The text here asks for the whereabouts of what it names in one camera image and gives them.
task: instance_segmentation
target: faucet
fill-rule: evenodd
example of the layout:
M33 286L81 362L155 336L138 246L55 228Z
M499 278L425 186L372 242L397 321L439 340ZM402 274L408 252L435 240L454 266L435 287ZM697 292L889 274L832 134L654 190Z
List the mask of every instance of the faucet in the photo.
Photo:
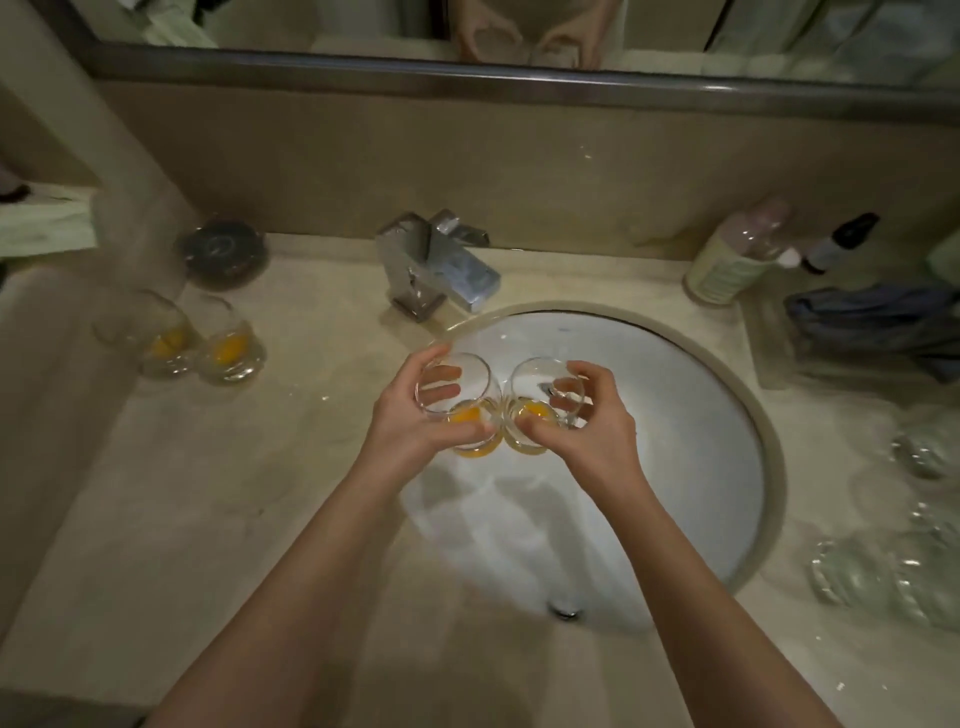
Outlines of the faucet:
M429 220L407 212L376 234L390 298L418 323L447 297L476 313L496 293L500 274L467 250L489 246L484 231L463 225L448 209Z

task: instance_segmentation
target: beige countertop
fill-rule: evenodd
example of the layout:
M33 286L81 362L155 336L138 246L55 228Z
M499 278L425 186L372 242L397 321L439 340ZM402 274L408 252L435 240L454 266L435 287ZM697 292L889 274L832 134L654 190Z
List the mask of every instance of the beige countertop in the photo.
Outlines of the beige countertop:
M265 274L228 294L266 344L265 370L235 390L141 383L0 650L0 688L156 703L344 474L403 356L466 318L450 303L425 326L402 318L370 242L272 244ZM783 535L737 598L851 728L956 722L960 636L871 621L795 588L798 534L890 512L863 445L890 420L888 403L759 389L738 311L692 303L684 263L480 255L503 275L489 311L615 306L682 332L736 373L773 423L787 473ZM494 603L398 508L334 652L311 724L688 724L654 633L596 633Z

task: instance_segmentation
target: reflected hands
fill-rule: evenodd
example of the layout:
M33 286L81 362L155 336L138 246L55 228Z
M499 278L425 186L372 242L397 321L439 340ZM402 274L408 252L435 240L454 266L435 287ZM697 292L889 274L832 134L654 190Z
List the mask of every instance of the reflected hands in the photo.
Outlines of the reflected hands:
M601 509L635 495L637 487L652 493L636 452L636 423L616 390L613 373L586 361L569 361L566 368L584 380L592 403L584 403L578 417L587 424L563 429L527 414L516 418L516 426L534 442L560 455L580 487ZM558 379L554 386L559 392L573 391L569 379ZM559 395L552 396L550 404L566 410L575 406Z
M493 435L492 425L437 422L417 405L414 393L423 369L449 351L449 344L436 344L410 354L403 362L373 406L373 420L351 474L365 481L383 482L399 491L441 450ZM460 372L457 367L436 367L431 375L435 381L442 381L456 378ZM459 384L445 384L430 389L429 398L425 393L421 398L424 404L430 404L459 392Z
M602 60L600 46L619 7L620 0L596 0L576 17L547 31L537 44L537 50L553 50L559 45L572 43L580 49L577 67L598 69Z
M460 46L460 55L465 61L485 62L480 56L476 34L488 29L503 31L516 45L523 42L523 35L513 20L493 10L483 0L460 0L457 43Z

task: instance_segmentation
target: drinking glass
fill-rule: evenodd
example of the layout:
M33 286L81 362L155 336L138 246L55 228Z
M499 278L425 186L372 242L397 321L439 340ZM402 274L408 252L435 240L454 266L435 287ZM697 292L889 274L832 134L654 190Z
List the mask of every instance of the drinking glass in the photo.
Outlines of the drinking glass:
M196 330L175 303L153 291L111 291L92 329L102 344L122 352L143 376L170 379L193 368Z
M572 375L565 362L536 356L520 362L510 375L504 402L504 438L525 455L539 455L546 448L524 435L514 420L535 415L560 427L573 427L584 404L584 381Z
M822 541L807 575L828 603L960 631L960 549L933 531L861 531Z
M202 339L196 369L212 384L236 384L263 369L267 352L250 322L219 296L202 295L188 306Z
M476 354L453 352L431 362L420 375L415 397L423 411L438 420L481 421L494 426L494 434L486 440L453 448L458 455L483 457L503 439L500 384L487 362Z
M944 409L903 425L891 449L897 463L915 477L940 480L960 475L960 410Z

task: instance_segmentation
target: white sink basin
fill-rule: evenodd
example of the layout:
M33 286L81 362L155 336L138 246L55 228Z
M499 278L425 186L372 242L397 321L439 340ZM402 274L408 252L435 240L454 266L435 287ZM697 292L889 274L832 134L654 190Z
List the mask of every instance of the white sink basin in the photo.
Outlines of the white sink basin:
M648 328L580 312L491 314L452 333L454 350L486 358L505 390L514 366L531 356L613 370L664 507L729 585L756 568L780 527L780 454L769 425L758 435L763 415L746 388L741 400L718 378L736 384L722 364L698 352L708 366ZM626 554L553 453L523 455L505 443L477 459L443 452L401 499L421 533L491 595L530 612L576 613L600 628L650 626Z

